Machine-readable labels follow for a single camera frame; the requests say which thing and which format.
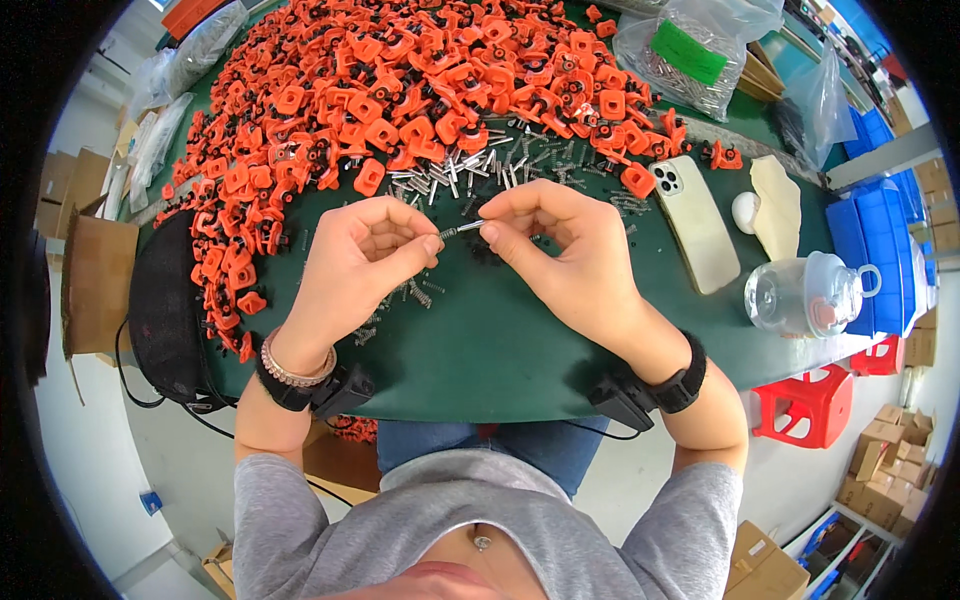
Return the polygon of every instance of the black mesh bag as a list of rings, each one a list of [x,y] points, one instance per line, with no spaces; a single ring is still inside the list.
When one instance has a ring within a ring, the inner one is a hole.
[[[156,228],[133,263],[127,319],[133,357],[143,376],[161,396],[204,414],[226,406],[209,386],[196,301],[190,280],[196,261],[190,227],[193,210],[174,214]],[[131,400],[146,408],[156,402]]]

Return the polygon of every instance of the gray t-shirt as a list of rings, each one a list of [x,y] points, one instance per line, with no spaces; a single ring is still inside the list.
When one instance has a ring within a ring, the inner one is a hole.
[[[743,493],[726,465],[687,467],[614,548],[549,477],[492,450],[422,456],[388,473],[381,487],[331,525],[295,465],[265,453],[240,461],[237,600],[312,598],[383,583],[470,523],[509,535],[550,600],[721,598]]]

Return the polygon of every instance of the red plastic stool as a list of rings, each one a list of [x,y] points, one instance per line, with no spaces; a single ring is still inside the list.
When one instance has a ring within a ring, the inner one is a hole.
[[[754,435],[803,448],[829,448],[836,442],[850,419],[853,374],[836,365],[827,365],[823,370],[828,375],[819,381],[811,381],[806,372],[803,381],[791,377],[754,388],[760,394],[761,414],[760,427],[754,429]],[[786,411],[790,422],[780,431],[774,427],[778,398],[790,400]],[[789,436],[790,430],[804,418],[810,419],[807,434],[802,438]]]
[[[872,348],[867,348],[850,357],[850,368],[860,375],[895,375],[903,368],[903,338],[891,335]]]

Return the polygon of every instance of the lips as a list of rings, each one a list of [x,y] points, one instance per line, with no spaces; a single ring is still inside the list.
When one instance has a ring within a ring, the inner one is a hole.
[[[476,586],[482,586],[484,588],[493,589],[493,587],[487,583],[487,580],[483,578],[480,573],[466,566],[465,564],[459,563],[445,563],[443,561],[426,561],[423,563],[417,563],[408,568],[407,570],[401,573],[402,575],[407,575],[410,577],[426,577],[429,575],[443,575],[445,577],[455,577],[457,579],[465,580]]]

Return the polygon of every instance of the woman's left hand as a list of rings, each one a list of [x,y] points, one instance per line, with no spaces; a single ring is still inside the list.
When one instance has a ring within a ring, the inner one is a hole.
[[[300,375],[320,369],[329,348],[394,288],[437,266],[439,233],[426,215],[389,196],[325,212],[297,299],[271,345],[277,363]]]

